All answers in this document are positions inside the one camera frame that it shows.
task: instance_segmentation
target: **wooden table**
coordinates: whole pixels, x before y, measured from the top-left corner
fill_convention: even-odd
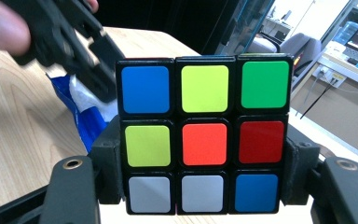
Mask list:
[[[126,57],[198,55],[161,32],[106,28]],[[0,51],[0,205],[48,184],[54,164],[85,155],[71,112],[36,64],[17,66]],[[281,206],[277,215],[128,216],[125,204],[102,205],[103,223],[311,223],[309,206]]]

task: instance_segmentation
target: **chair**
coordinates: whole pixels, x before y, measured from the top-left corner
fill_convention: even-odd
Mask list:
[[[258,34],[248,53],[287,53],[295,58],[294,76],[297,77],[322,51],[322,42],[298,33],[279,44],[272,37]]]

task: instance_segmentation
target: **wall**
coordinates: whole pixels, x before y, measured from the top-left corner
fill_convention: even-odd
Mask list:
[[[286,38],[302,32],[320,39],[348,2],[349,0],[276,0],[274,18],[280,19],[291,10],[292,14],[286,23],[293,29]]]

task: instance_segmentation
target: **black bracket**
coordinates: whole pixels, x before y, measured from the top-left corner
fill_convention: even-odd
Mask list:
[[[114,41],[90,13],[85,0],[1,0],[19,13],[31,33],[31,47],[22,56],[13,56],[19,65],[33,59],[50,67],[59,64],[69,75],[76,75],[101,101],[116,99],[114,66],[124,58]],[[89,49],[95,63],[77,38],[76,31],[92,39]]]
[[[47,187],[0,207],[0,223],[99,223],[97,202],[125,199],[119,132],[115,117],[88,157],[60,161]],[[358,162],[339,157],[319,161],[318,146],[293,127],[285,147],[282,202],[304,205],[311,196],[315,224],[358,224]]]

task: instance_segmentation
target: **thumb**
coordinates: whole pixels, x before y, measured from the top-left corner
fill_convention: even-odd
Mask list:
[[[9,7],[0,3],[0,49],[19,55],[31,43],[31,36],[25,21]]]

